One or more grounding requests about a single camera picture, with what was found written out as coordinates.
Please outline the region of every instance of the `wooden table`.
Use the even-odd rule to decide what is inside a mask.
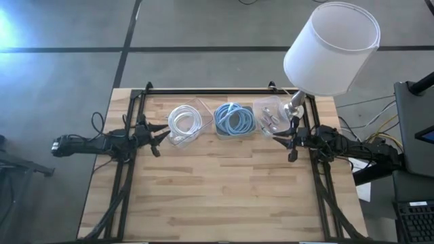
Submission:
[[[105,132],[123,127],[131,89],[114,89]],[[198,97],[214,112],[225,102],[252,105],[265,95],[147,96],[151,123],[167,123],[172,109]],[[280,95],[289,100],[288,95]],[[333,98],[317,97],[321,124],[339,127]],[[313,121],[308,109],[310,121]],[[323,239],[308,150],[288,163],[288,151],[257,131],[242,139],[200,135],[184,149],[168,140],[155,158],[149,146],[138,151],[124,241],[320,241]],[[95,167],[108,161],[98,156]],[[338,205],[363,235],[351,169],[346,161],[331,164]],[[99,221],[110,202],[116,163],[99,169],[90,189],[78,237]]]

